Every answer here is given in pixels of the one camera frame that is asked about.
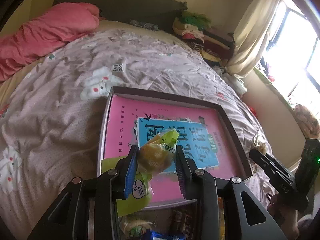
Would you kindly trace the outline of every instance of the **pile of clothes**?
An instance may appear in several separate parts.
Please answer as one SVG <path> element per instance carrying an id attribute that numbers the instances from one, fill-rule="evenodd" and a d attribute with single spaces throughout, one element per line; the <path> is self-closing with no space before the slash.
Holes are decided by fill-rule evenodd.
<path id="1" fill-rule="evenodd" d="M 211 19 L 206 15 L 184 11 L 180 18 L 175 18 L 172 28 L 176 36 L 198 51 L 209 66 L 223 67 L 233 56 L 233 36 L 210 25 Z"/>

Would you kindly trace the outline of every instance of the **plastic bag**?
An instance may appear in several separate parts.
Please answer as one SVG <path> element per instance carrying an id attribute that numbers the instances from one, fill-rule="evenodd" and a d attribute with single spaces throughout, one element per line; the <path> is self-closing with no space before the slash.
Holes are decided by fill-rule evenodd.
<path id="1" fill-rule="evenodd" d="M 139 171 L 158 174 L 169 168 L 175 157 L 178 137 L 177 130 L 166 129 L 143 145 L 138 155 Z"/>
<path id="2" fill-rule="evenodd" d="M 119 227 L 126 237 L 141 237 L 147 230 L 152 230 L 154 225 L 134 215 L 128 215 L 121 218 Z"/>
<path id="3" fill-rule="evenodd" d="M 185 240 L 192 239 L 194 218 L 185 210 L 174 210 L 173 220 L 170 225 L 169 235 L 184 236 Z"/>
<path id="4" fill-rule="evenodd" d="M 167 236 L 155 231 L 147 230 L 143 240 L 186 240 L 185 236 Z"/>
<path id="5" fill-rule="evenodd" d="M 219 220 L 220 220 L 220 240 L 226 239 L 226 228 L 224 220 L 223 198 L 218 197 L 219 204 Z"/>
<path id="6" fill-rule="evenodd" d="M 266 147 L 266 140 L 262 137 L 260 134 L 260 131 L 258 134 L 256 134 L 251 141 L 251 149 L 257 149 L 262 154 L 266 155 L 267 147 Z"/>
<path id="7" fill-rule="evenodd" d="M 110 169 L 114 169 L 118 160 L 125 158 L 103 159 L 101 162 L 101 171 L 104 173 Z M 152 179 L 151 174 L 140 173 L 137 171 L 132 185 L 132 192 L 126 200 L 117 199 L 118 217 L 122 217 L 137 212 L 148 206 L 153 196 L 153 191 L 149 181 Z"/>

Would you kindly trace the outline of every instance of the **windowsill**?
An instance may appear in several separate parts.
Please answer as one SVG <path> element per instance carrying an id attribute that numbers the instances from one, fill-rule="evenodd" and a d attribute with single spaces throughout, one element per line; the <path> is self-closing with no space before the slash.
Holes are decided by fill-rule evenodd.
<path id="1" fill-rule="evenodd" d="M 260 80 L 265 84 L 265 86 L 268 87 L 279 98 L 279 100 L 286 106 L 286 108 L 289 110 L 289 112 L 292 114 L 293 118 L 295 119 L 304 137 L 307 138 L 308 137 L 307 134 L 305 133 L 303 128 L 300 127 L 299 122 L 297 122 L 293 108 L 290 106 L 287 99 L 276 89 L 276 87 L 272 84 L 272 82 L 268 79 L 268 77 L 265 75 L 263 71 L 259 70 L 256 67 L 254 67 L 253 70 L 257 74 L 257 76 L 260 78 Z"/>

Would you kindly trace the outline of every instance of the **pink book cover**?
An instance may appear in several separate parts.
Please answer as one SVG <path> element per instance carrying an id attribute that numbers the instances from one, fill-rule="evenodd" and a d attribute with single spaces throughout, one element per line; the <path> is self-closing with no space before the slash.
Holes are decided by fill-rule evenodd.
<path id="1" fill-rule="evenodd" d="M 132 144 L 141 147 L 167 128 L 179 132 L 178 144 L 198 168 L 228 180 L 242 174 L 234 156 L 237 153 L 228 146 L 215 109 L 172 106 L 117 95 L 113 96 L 109 109 L 104 158 L 127 155 Z M 183 200 L 174 163 L 154 176 L 150 184 L 154 192 L 151 205 Z"/>

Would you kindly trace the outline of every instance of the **green plastic bag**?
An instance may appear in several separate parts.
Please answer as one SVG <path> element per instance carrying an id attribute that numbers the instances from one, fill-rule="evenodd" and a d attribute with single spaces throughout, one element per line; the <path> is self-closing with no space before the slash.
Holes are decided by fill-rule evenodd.
<path id="1" fill-rule="evenodd" d="M 118 160 L 123 158 L 126 158 L 126 156 L 102 160 L 101 172 L 104 173 L 110 169 L 114 169 Z M 118 217 L 137 212 L 149 204 L 153 196 L 152 188 L 149 186 L 149 181 L 151 179 L 151 174 L 137 171 L 132 185 L 132 193 L 129 195 L 128 199 L 117 199 Z"/>
<path id="2" fill-rule="evenodd" d="M 137 158 L 139 171 L 158 174 L 169 168 L 174 161 L 178 137 L 177 130 L 170 128 L 141 146 Z"/>

